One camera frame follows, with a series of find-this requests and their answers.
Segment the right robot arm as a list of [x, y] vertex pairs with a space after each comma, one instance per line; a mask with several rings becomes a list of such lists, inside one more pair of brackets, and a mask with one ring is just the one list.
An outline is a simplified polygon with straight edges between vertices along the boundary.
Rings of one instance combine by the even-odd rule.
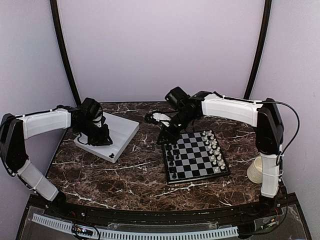
[[173, 108], [174, 116], [155, 111], [151, 118], [162, 124], [158, 144], [174, 143], [190, 122], [200, 117], [218, 117], [250, 125], [255, 132], [255, 146], [262, 160], [261, 196], [255, 213], [266, 217], [275, 208], [272, 200], [278, 193], [282, 179], [282, 160], [285, 151], [284, 124], [278, 109], [279, 101], [247, 100], [227, 97], [217, 92], [199, 91], [190, 96], [180, 87], [173, 88], [165, 100]]

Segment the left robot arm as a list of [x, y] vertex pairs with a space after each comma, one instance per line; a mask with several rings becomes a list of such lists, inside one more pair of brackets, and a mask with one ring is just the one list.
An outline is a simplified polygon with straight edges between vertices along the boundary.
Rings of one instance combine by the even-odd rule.
[[113, 141], [105, 120], [101, 104], [88, 97], [76, 107], [57, 105], [21, 115], [7, 113], [0, 123], [0, 160], [10, 177], [18, 177], [31, 191], [50, 202], [58, 217], [67, 218], [71, 208], [65, 203], [66, 195], [32, 163], [27, 154], [28, 143], [73, 129], [87, 137], [89, 146], [110, 146]]

